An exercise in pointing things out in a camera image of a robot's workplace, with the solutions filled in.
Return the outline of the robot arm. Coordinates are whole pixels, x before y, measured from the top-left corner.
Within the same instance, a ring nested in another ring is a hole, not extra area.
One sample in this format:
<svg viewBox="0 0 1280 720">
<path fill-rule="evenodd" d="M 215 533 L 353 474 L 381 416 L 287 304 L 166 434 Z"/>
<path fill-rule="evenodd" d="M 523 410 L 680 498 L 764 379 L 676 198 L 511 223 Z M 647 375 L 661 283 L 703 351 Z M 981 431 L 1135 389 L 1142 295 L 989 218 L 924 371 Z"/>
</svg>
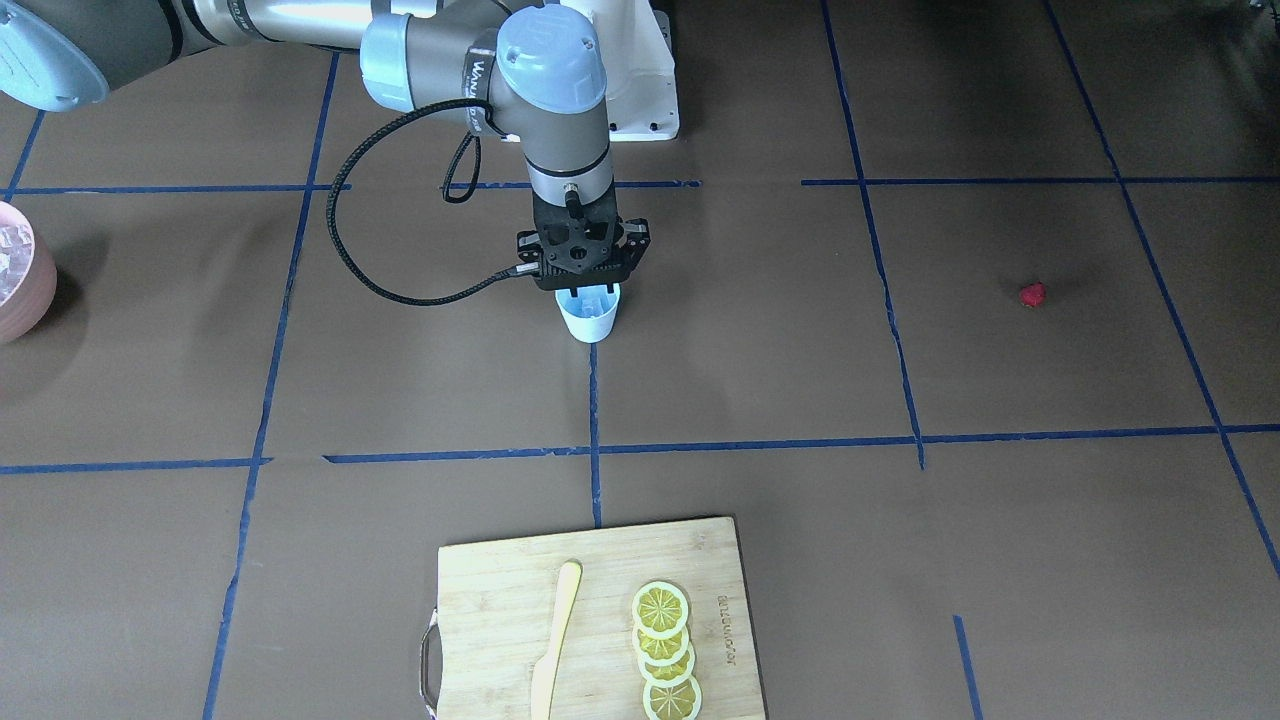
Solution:
<svg viewBox="0 0 1280 720">
<path fill-rule="evenodd" d="M 520 141 L 534 228 L 518 265 L 548 291 L 625 282 L 650 243 L 616 202 L 616 142 L 680 128 L 669 19 L 649 1 L 5 1 L 3 92 L 70 111 L 211 47 L 301 44 L 358 56 L 398 117 L 343 163 L 326 201 L 381 138 L 426 117 Z"/>
</svg>

